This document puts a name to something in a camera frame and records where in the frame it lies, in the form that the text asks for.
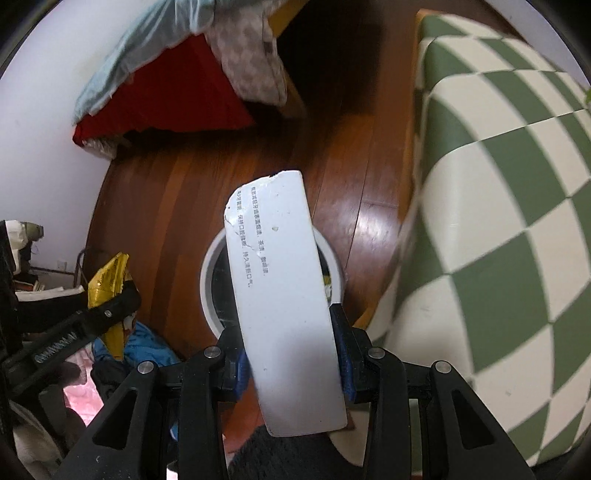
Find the white wall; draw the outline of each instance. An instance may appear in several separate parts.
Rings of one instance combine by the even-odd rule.
[[[63,0],[0,78],[0,219],[45,227],[31,263],[73,271],[107,160],[72,142],[74,104],[102,59],[155,0]]]
[[[485,0],[515,28],[524,40],[558,65],[585,89],[589,80],[552,25],[527,0]]]

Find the gray checkered cloth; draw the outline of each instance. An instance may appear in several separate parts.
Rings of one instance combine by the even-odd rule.
[[[591,116],[520,40],[454,15],[420,35],[417,191],[368,333],[450,361],[535,465],[591,422]]]

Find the white box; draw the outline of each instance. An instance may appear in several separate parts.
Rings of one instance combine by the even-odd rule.
[[[269,433],[338,430],[347,415],[304,183],[283,171],[236,190],[225,215],[246,354]]]

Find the pink cloth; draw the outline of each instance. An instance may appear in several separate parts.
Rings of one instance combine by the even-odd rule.
[[[87,350],[79,350],[68,361],[78,364],[83,369],[81,378],[85,380],[82,385],[70,385],[64,388],[67,406],[74,410],[85,425],[95,418],[95,415],[103,407],[103,401],[100,399],[96,390],[95,383],[90,378],[92,370],[92,358]]]

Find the metal screw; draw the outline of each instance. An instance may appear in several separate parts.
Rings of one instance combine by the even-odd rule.
[[[207,358],[217,358],[221,354],[222,354],[222,351],[220,350],[220,347],[218,347],[218,346],[208,346],[203,351],[203,355],[205,355]]]
[[[368,355],[371,358],[375,358],[376,360],[379,360],[380,358],[384,358],[386,356],[386,352],[384,352],[384,349],[382,349],[378,346],[373,346],[368,350]]]
[[[441,374],[448,374],[452,371],[452,366],[443,360],[439,360],[435,364],[435,370],[437,370]]]
[[[141,374],[149,374],[154,369],[154,364],[149,360],[141,362],[138,365],[138,372]]]

